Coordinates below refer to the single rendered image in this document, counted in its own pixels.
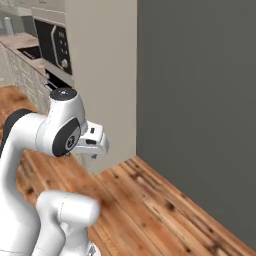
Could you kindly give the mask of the beige tall cabinet housing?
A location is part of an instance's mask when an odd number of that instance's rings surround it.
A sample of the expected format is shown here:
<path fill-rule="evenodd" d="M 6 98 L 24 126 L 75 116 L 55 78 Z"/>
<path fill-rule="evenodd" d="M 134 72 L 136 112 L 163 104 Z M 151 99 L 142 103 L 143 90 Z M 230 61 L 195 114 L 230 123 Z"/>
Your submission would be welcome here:
<path fill-rule="evenodd" d="M 99 173 L 136 154 L 137 0 L 65 0 L 74 87 L 109 152 L 87 158 Z"/>

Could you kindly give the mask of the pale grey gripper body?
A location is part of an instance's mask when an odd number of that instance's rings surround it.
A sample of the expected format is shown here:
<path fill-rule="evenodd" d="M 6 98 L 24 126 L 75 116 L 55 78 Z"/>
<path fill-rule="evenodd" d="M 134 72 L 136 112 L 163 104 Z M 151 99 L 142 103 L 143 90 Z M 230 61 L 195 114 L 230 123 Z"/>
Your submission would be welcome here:
<path fill-rule="evenodd" d="M 76 146 L 73 148 L 74 153 L 83 153 L 88 155 L 97 154 L 105 156 L 109 150 L 109 142 L 105 133 L 102 134 L 83 134 Z"/>

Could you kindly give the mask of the white wall cupboards run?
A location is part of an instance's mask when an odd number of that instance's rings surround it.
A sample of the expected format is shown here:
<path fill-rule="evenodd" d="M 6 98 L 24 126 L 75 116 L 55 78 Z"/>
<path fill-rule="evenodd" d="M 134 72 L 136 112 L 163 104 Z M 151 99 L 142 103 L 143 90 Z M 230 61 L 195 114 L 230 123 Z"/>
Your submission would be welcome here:
<path fill-rule="evenodd" d="M 28 16 L 33 9 L 65 11 L 65 0 L 0 0 L 0 10 L 19 16 Z"/>

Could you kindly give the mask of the white base cupboards run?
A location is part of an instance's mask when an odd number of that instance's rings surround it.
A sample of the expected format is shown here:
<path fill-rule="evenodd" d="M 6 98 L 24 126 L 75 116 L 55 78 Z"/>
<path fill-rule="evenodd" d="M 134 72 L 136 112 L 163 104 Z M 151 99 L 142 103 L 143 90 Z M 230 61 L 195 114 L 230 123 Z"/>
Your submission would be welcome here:
<path fill-rule="evenodd" d="M 24 92 L 40 113 L 46 114 L 49 111 L 50 90 L 45 86 L 44 77 L 13 50 L 3 43 L 0 43 L 0 46 L 3 47 L 14 84 Z"/>

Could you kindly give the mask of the black microwave oven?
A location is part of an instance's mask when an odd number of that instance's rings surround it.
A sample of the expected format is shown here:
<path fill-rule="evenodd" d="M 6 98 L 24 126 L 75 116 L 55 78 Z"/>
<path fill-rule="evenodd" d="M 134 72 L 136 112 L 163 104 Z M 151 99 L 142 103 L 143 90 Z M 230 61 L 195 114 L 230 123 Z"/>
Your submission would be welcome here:
<path fill-rule="evenodd" d="M 72 66 L 66 29 L 38 19 L 35 19 L 34 23 L 42 57 L 71 75 Z"/>

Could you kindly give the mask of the white and black oven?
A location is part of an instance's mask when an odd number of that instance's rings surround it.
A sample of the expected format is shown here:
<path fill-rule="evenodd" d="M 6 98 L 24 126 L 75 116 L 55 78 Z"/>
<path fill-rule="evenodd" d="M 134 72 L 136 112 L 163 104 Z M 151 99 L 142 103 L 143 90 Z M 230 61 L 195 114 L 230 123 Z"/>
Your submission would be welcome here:
<path fill-rule="evenodd" d="M 74 81 L 71 75 L 49 62 L 45 62 L 44 65 L 47 83 L 50 88 L 57 89 L 62 87 L 74 87 Z"/>

